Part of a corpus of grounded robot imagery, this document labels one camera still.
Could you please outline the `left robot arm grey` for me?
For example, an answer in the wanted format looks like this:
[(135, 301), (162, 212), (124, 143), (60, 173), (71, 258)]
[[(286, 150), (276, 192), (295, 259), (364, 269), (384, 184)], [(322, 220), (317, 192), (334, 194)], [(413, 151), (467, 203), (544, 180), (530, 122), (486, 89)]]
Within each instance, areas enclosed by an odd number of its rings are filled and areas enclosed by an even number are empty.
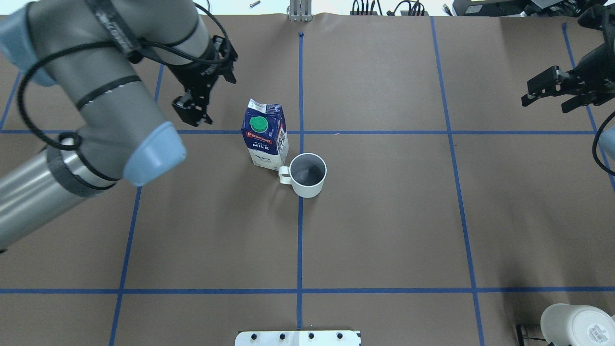
[[(40, 0), (1, 20), (1, 52), (22, 73), (16, 103), (44, 148), (1, 180), (1, 251), (119, 180), (143, 186), (186, 158), (171, 121), (137, 75), (149, 59), (183, 86), (181, 120), (211, 124), (219, 76), (236, 83), (228, 33), (211, 36), (192, 0)], [(25, 104), (29, 83), (60, 86), (84, 125), (50, 137)]]

